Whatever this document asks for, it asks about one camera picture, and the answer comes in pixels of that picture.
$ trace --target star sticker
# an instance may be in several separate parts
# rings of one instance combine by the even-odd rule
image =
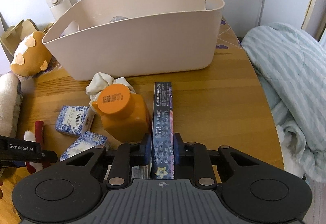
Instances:
[[[161,177],[161,179],[163,178],[164,175],[168,175],[167,171],[166,171],[166,167],[157,168],[157,172],[155,173],[156,175],[159,175]]]

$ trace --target basket handle hole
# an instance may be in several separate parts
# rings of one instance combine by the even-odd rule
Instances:
[[[205,10],[213,10],[216,9],[216,4],[210,0],[205,0],[205,5],[204,5],[204,9]]]
[[[62,35],[66,36],[79,31],[79,24],[76,21],[72,21],[63,31]]]

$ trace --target white fluffy fabric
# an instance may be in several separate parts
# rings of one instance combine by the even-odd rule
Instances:
[[[24,140],[36,142],[34,133],[29,130],[26,130],[24,134]]]
[[[13,73],[0,76],[0,135],[9,137],[13,128],[14,107],[19,79]]]

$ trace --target red plush toy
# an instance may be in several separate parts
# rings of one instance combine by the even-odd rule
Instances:
[[[38,120],[35,122],[35,133],[27,130],[24,134],[24,140],[40,143],[41,149],[43,149],[43,145],[44,145],[43,133],[44,133],[44,122]],[[33,174],[35,172],[42,170],[43,168],[50,166],[50,162],[41,162],[41,163],[25,162],[25,163],[26,163],[27,171],[30,174]]]

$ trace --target metal screw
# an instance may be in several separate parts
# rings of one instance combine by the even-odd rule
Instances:
[[[109,180],[109,184],[113,186],[120,186],[124,183],[124,179],[120,177],[113,177]]]
[[[212,178],[204,177],[204,178],[200,178],[198,183],[200,183],[203,186],[211,186],[212,184],[214,184],[214,180]]]

